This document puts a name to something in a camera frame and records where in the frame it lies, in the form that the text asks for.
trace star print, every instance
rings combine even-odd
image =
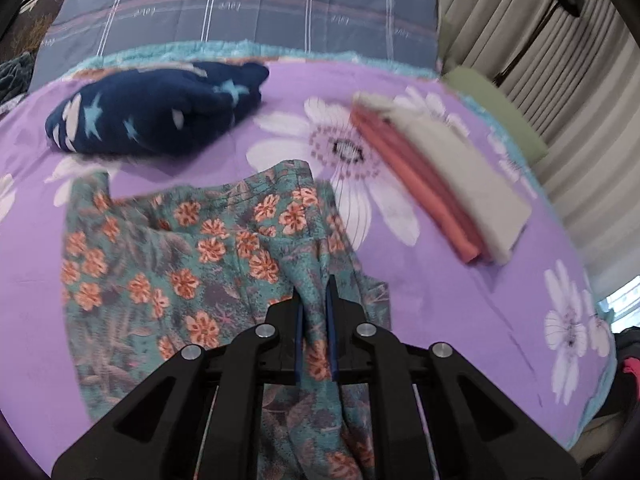
[[[100,102],[100,94],[98,93],[94,98],[94,102],[91,103],[91,106],[83,107],[84,134],[86,135],[87,139],[89,138],[90,135],[93,135],[98,140],[102,140],[100,138],[100,135],[98,134],[98,129],[95,127],[96,121],[102,115],[102,108],[98,106],[99,102]]]
[[[248,94],[249,89],[244,85],[236,85],[231,79],[225,81],[220,86],[214,86],[213,91],[216,93],[225,93],[231,95],[231,98],[234,100],[234,108],[238,104],[240,100],[240,96],[242,94]]]
[[[122,121],[122,124],[127,129],[127,137],[138,142],[138,132],[133,127],[133,117],[130,117],[128,121]]]

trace blanket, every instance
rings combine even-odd
[[[400,340],[422,348],[449,342],[571,446],[609,391],[616,368],[612,336],[580,257],[500,124],[438,80],[344,62],[281,60],[268,68],[259,112],[193,158],[52,150],[42,125],[84,86],[73,79],[34,92],[0,122],[0,377],[12,386],[0,388],[0,408],[30,454],[49,472],[91,425],[60,301],[61,234],[74,179],[107,171],[117,200],[184,184],[238,182],[286,159],[304,160],[314,181],[331,183],[363,272],[388,283],[392,330]],[[506,265],[460,261],[351,124],[357,91],[438,110],[442,120],[468,130],[468,142],[492,168],[516,177],[509,185],[531,216]],[[154,343],[151,336],[135,338],[151,339],[150,348]]]

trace navy blue fabric with stars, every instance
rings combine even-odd
[[[269,76],[257,63],[158,64],[87,84],[47,118],[61,150],[94,155],[187,155],[260,104]]]

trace folded clothing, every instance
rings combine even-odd
[[[483,247],[480,233],[429,162],[375,112],[354,105],[351,123],[436,222],[459,258],[465,263],[477,258]]]
[[[29,52],[0,64],[0,104],[29,89],[34,60]]]
[[[498,264],[508,262],[531,207],[481,153],[462,134],[427,112],[409,110],[386,97],[365,92],[358,92],[354,102],[390,121],[431,163],[473,220],[491,258]]]
[[[284,161],[236,184],[113,200],[81,177],[66,213],[62,281],[79,387],[93,420],[188,343],[228,344],[295,288],[305,316],[299,386],[266,385],[258,478],[374,478],[368,389],[338,386],[326,357],[325,287],[390,326],[388,290],[365,276],[331,185]]]
[[[185,155],[260,104],[269,70],[257,63],[180,63],[103,74],[61,102],[47,136],[66,152]]]

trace metal screw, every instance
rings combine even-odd
[[[193,361],[197,359],[202,354],[202,349],[198,345],[187,345],[182,350],[180,350],[180,355],[183,359],[187,359],[187,361]]]
[[[271,337],[276,333],[276,327],[268,323],[263,323],[255,327],[255,335],[258,337]]]
[[[433,354],[436,357],[451,357],[453,354],[453,348],[449,343],[436,343],[433,345]]]
[[[371,337],[377,331],[378,329],[376,328],[376,326],[372,325],[371,323],[360,323],[356,327],[356,332],[358,333],[358,335],[361,335],[362,337]]]

